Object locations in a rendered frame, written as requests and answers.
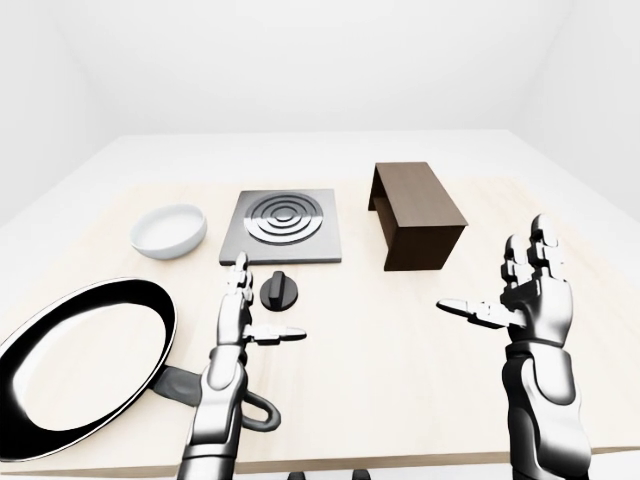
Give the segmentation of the dark brown wooden stand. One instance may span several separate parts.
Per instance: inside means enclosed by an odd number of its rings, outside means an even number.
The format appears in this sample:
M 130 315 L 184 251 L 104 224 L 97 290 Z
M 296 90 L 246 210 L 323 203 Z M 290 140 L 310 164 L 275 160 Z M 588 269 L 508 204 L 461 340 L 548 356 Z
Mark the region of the dark brown wooden stand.
M 377 163 L 368 209 L 378 214 L 388 272 L 442 269 L 468 225 L 425 162 Z

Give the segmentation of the grey stove plate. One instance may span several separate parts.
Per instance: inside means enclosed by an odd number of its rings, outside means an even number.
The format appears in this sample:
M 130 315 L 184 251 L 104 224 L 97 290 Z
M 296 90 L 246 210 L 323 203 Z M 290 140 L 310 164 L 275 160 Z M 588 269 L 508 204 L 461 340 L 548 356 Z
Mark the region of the grey stove plate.
M 334 191 L 242 191 L 219 263 L 230 266 L 241 252 L 253 265 L 339 263 L 342 249 Z

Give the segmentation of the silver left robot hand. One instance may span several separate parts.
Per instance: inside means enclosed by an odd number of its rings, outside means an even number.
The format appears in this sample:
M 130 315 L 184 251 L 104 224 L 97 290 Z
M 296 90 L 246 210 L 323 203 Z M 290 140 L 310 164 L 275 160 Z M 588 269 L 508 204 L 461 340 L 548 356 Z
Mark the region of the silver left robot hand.
M 218 346 L 234 345 L 242 348 L 247 343 L 278 345 L 281 342 L 300 341 L 307 333 L 300 328 L 274 325 L 252 325 L 250 307 L 253 304 L 253 275 L 249 258 L 241 251 L 230 268 L 227 289 L 218 314 Z

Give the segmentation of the round black stove knob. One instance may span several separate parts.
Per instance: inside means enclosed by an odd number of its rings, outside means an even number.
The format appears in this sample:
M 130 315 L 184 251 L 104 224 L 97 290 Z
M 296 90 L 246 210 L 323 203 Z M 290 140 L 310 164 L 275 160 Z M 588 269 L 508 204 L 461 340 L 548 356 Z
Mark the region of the round black stove knob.
M 269 311 L 282 312 L 291 308 L 298 299 L 296 282 L 283 271 L 277 270 L 260 289 L 260 301 Z

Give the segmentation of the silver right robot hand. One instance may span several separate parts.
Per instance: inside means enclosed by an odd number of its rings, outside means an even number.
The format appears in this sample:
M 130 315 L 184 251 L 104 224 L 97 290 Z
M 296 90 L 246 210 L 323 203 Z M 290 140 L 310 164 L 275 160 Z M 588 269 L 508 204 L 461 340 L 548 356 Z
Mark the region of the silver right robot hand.
M 507 239 L 501 277 L 505 287 L 497 303 L 441 299 L 436 306 L 471 324 L 505 328 L 513 342 L 562 348 L 572 324 L 573 295 L 549 216 L 539 214 L 532 220 L 528 242 L 517 235 Z

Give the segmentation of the black frying pan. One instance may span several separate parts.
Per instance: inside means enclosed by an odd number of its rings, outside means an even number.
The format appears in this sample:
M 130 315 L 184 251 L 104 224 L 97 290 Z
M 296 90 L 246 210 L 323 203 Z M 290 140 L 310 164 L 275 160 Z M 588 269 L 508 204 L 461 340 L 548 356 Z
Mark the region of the black frying pan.
M 102 282 L 55 302 L 0 345 L 0 463 L 31 468 L 152 467 L 182 459 L 217 324 L 187 354 L 159 285 Z M 241 433 L 280 416 L 248 389 Z

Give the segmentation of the white bowl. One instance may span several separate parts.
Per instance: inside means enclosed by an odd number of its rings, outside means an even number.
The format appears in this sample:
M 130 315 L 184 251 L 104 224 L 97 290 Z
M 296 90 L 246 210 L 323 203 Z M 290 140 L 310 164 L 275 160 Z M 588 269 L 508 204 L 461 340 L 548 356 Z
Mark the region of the white bowl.
M 131 228 L 129 240 L 143 256 L 172 260 L 196 249 L 206 232 L 207 220 L 198 207 L 171 204 L 142 215 Z

